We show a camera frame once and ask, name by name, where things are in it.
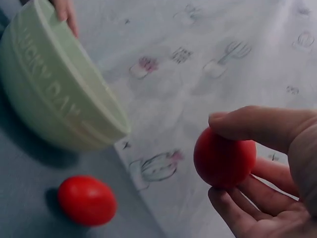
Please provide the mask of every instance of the palm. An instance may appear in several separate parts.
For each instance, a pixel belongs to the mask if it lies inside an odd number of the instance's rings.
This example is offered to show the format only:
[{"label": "palm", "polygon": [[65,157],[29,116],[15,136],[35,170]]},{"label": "palm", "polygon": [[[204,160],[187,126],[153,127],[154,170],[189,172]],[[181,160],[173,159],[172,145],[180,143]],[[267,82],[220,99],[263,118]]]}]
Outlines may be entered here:
[{"label": "palm", "polygon": [[211,203],[234,235],[317,237],[317,221],[312,218],[317,216],[317,112],[245,107],[214,114],[209,122],[223,137],[255,140],[288,155],[290,167],[258,158],[252,171],[283,193],[253,175],[229,191],[210,189]]},{"label": "palm", "polygon": [[310,216],[302,203],[297,204],[302,210],[290,210],[281,212],[276,217],[263,219],[251,226],[245,233],[244,238],[267,238],[267,237],[302,237],[304,234],[300,231],[315,229],[311,224]]}]

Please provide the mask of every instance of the finger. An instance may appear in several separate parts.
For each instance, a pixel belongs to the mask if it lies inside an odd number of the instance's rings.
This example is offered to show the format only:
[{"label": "finger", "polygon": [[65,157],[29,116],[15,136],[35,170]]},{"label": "finger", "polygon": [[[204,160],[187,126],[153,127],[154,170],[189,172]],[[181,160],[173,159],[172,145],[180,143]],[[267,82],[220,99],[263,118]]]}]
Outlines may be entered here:
[{"label": "finger", "polygon": [[238,188],[262,212],[274,217],[296,202],[293,198],[276,191],[253,176],[247,177]]},{"label": "finger", "polygon": [[297,186],[294,184],[287,165],[259,157],[252,174],[273,183],[290,195],[299,197]]},{"label": "finger", "polygon": [[290,143],[317,121],[312,110],[289,110],[247,106],[209,120],[219,135],[232,140],[256,142],[287,153]]},{"label": "finger", "polygon": [[72,30],[74,36],[78,38],[76,12],[75,12],[74,4],[72,1],[69,1],[69,3],[68,3],[67,24],[68,24],[69,28]]},{"label": "finger", "polygon": [[248,213],[239,208],[227,192],[211,188],[208,196],[215,210],[236,237],[241,237],[257,222]]},{"label": "finger", "polygon": [[243,211],[251,215],[256,221],[272,218],[271,215],[265,214],[257,209],[243,194],[237,189],[227,191],[229,196]]},{"label": "finger", "polygon": [[57,16],[60,21],[66,21],[68,18],[67,14],[67,0],[52,0],[53,5],[56,9]]}]

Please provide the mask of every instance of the light green bowl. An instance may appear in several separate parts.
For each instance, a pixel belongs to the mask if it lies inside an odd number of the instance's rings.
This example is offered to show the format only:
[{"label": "light green bowl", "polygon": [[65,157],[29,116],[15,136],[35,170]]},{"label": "light green bowl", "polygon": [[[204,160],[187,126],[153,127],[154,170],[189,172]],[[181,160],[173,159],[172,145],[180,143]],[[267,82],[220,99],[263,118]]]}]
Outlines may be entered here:
[{"label": "light green bowl", "polygon": [[103,77],[47,0],[26,4],[5,30],[0,76],[22,120],[55,146],[102,149],[130,132]]}]

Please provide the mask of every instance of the bowl rim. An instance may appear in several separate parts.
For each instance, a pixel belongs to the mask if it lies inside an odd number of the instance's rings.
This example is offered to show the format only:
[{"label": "bowl rim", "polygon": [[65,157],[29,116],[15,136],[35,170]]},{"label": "bowl rim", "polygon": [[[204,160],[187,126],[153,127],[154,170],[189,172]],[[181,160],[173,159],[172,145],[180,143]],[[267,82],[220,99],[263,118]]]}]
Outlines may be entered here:
[{"label": "bowl rim", "polygon": [[123,134],[129,134],[131,131],[127,116],[123,108],[121,107],[121,104],[116,99],[114,93],[108,86],[108,84],[105,82],[104,78],[102,77],[101,73],[97,69],[97,67],[92,63],[90,57],[88,56],[87,52],[84,50],[80,42],[72,35],[73,42],[80,50],[80,52],[83,55],[83,58],[85,59],[86,63],[89,64],[89,66],[94,70],[97,77],[94,77],[93,80],[97,80],[100,83],[101,87],[104,87],[105,93],[108,94],[109,98],[112,100],[112,103],[117,107],[119,114],[121,115],[121,121],[124,121],[125,123],[119,123],[118,120],[113,116],[113,114],[107,109],[107,107],[100,101],[100,99],[94,94],[91,87],[89,87],[82,75],[77,71],[76,67],[71,62],[70,57],[62,50],[62,47],[56,38],[55,34],[52,32],[50,25],[48,24],[47,18],[42,12],[42,6],[40,5],[40,1],[42,1],[44,4],[50,4],[48,0],[34,0],[34,6],[36,9],[36,12],[38,14],[38,17],[40,18],[40,24],[43,25],[44,32],[48,36],[48,40],[51,42],[52,47],[57,52],[57,56],[61,59],[63,64],[66,66],[66,70],[69,71],[69,73],[73,76],[75,82],[80,86],[84,94],[88,96],[88,98],[93,102],[95,107],[102,113],[103,117],[107,118],[107,120],[115,127],[115,129],[119,130]]}]

